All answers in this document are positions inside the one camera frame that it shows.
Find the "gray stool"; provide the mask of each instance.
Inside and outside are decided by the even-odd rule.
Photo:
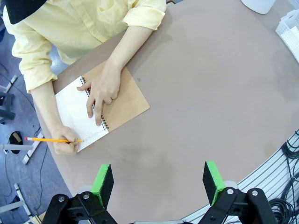
[[[5,97],[3,106],[5,107],[5,110],[0,109],[0,124],[3,123],[5,120],[13,120],[15,117],[15,113],[10,111],[10,105],[12,102],[12,98],[14,97],[13,94],[0,92],[0,98]]]

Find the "black cap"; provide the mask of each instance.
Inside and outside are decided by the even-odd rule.
[[[11,24],[35,13],[47,0],[4,0]]]

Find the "person's right hand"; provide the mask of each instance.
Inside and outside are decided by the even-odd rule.
[[[70,143],[54,142],[54,149],[56,154],[60,155],[75,155],[78,152],[79,143],[77,142],[76,134],[66,126],[57,128],[52,133],[54,139],[67,139]]]

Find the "person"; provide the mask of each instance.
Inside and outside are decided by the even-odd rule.
[[[86,103],[88,117],[100,125],[102,103],[117,98],[121,70],[156,30],[165,14],[166,0],[6,0],[3,19],[8,33],[15,36],[12,54],[21,58],[20,71],[52,138],[71,143],[54,143],[57,154],[78,151],[76,134],[63,126],[56,105],[48,54],[51,43],[63,62],[72,64],[109,38],[126,32],[100,76],[79,91],[90,88]]]

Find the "spiral notebook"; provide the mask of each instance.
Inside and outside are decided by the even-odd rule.
[[[77,87],[95,75],[99,75],[103,64],[79,77],[56,94],[58,112],[64,126],[70,127],[80,143],[79,151],[102,138],[122,124],[150,108],[130,72],[125,68],[121,74],[118,98],[103,106],[101,126],[95,124],[95,116],[88,118],[86,102],[89,91],[78,91]]]

